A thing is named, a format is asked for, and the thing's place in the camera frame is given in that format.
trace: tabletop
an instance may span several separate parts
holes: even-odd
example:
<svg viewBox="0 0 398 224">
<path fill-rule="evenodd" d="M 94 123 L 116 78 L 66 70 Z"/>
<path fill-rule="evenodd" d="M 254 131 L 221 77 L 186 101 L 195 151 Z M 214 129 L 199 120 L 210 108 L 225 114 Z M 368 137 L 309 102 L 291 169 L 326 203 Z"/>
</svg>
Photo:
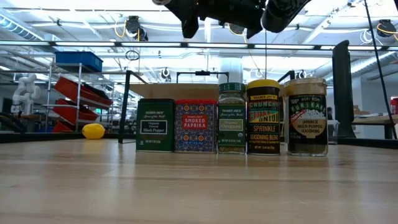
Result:
<svg viewBox="0 0 398 224">
<path fill-rule="evenodd" d="M 396 223 L 398 151 L 327 157 L 135 152 L 117 140 L 0 144 L 0 223 Z"/>
</svg>

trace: blue bin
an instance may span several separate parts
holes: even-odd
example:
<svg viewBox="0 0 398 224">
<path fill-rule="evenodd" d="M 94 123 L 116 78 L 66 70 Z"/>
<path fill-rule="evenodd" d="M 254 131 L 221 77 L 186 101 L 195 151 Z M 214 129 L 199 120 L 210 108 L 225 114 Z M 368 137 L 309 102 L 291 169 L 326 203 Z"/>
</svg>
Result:
<svg viewBox="0 0 398 224">
<path fill-rule="evenodd" d="M 79 72 L 81 63 L 82 72 L 91 73 L 102 72 L 103 61 L 93 52 L 56 52 L 55 63 L 69 72 Z"/>
</svg>

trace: white column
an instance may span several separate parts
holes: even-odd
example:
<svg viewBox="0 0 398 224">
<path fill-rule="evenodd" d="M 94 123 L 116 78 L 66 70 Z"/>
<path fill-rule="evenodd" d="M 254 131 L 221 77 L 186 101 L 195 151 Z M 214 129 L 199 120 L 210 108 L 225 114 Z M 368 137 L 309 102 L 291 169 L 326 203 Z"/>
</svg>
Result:
<svg viewBox="0 0 398 224">
<path fill-rule="evenodd" d="M 229 72 L 229 82 L 243 82 L 242 58 L 228 57 L 221 59 L 220 72 Z M 218 75 L 218 83 L 226 83 L 226 75 Z"/>
</svg>

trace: yellow lid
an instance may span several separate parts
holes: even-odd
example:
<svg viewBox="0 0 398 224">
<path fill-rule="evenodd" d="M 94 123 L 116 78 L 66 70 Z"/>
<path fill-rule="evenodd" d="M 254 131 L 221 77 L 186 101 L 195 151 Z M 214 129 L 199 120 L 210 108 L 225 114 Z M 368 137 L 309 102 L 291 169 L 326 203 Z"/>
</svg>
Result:
<svg viewBox="0 0 398 224">
<path fill-rule="evenodd" d="M 280 88 L 279 83 L 275 80 L 254 80 L 248 83 L 247 89 L 257 87 L 275 87 Z"/>
</svg>

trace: japanese multi-purpose seasoning jar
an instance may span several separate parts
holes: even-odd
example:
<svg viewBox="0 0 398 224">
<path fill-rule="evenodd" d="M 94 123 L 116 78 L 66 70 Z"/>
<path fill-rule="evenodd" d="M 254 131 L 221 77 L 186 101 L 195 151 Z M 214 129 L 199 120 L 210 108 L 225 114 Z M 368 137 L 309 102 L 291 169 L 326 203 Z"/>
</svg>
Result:
<svg viewBox="0 0 398 224">
<path fill-rule="evenodd" d="M 217 101 L 175 102 L 175 152 L 216 153 Z"/>
<path fill-rule="evenodd" d="M 137 110 L 137 151 L 172 152 L 174 100 L 141 99 Z"/>
<path fill-rule="evenodd" d="M 218 86 L 218 152 L 246 153 L 246 87 L 242 83 Z"/>
<path fill-rule="evenodd" d="M 326 81 L 323 78 L 300 78 L 285 83 L 285 132 L 288 153 L 296 156 L 328 154 Z"/>
<path fill-rule="evenodd" d="M 279 88 L 275 80 L 248 84 L 248 154 L 280 154 Z"/>
</svg>

